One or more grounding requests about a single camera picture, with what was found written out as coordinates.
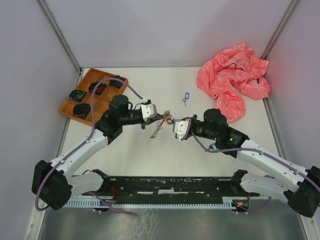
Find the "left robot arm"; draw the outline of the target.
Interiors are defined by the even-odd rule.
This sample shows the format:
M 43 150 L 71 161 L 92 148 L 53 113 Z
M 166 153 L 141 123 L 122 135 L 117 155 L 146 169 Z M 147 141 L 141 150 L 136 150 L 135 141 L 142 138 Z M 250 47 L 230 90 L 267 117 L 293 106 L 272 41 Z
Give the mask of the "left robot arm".
M 143 100 L 138 109 L 133 109 L 127 96 L 120 94 L 113 97 L 108 110 L 88 136 L 65 154 L 50 162 L 41 160 L 36 164 L 31 186 L 36 209 L 42 210 L 40 200 L 53 210 L 59 210 L 70 198 L 87 192 L 106 195 L 111 183 L 105 173 L 98 169 L 83 175 L 75 175 L 75 172 L 95 153 L 110 145 L 123 132 L 123 126 L 140 125 L 144 129 L 164 118 L 151 100 Z

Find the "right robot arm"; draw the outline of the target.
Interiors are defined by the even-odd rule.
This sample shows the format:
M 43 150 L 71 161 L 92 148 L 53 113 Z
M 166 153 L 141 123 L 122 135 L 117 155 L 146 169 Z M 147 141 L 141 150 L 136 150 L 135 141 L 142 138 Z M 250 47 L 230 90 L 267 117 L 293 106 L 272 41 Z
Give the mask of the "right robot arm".
M 246 134 L 230 127 L 227 118 L 219 109 L 208 109 L 203 120 L 197 116 L 172 121 L 173 132 L 179 141 L 194 137 L 213 140 L 216 149 L 203 147 L 207 153 L 223 153 L 247 162 L 267 176 L 258 177 L 245 173 L 229 183 L 231 193 L 236 196 L 244 192 L 257 193 L 281 200 L 296 213 L 312 218 L 320 206 L 320 169 L 306 168 L 287 161 L 265 150 Z

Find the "key with black tag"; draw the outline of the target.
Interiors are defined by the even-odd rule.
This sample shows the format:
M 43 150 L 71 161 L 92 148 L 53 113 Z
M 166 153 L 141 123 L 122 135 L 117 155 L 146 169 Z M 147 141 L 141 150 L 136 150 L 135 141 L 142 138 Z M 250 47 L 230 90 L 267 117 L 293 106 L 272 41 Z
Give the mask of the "key with black tag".
M 172 124 L 173 124 L 173 120 L 170 119 L 170 118 L 168 118 L 168 119 L 165 121 L 165 123 L 166 123 L 167 125 L 172 125 Z

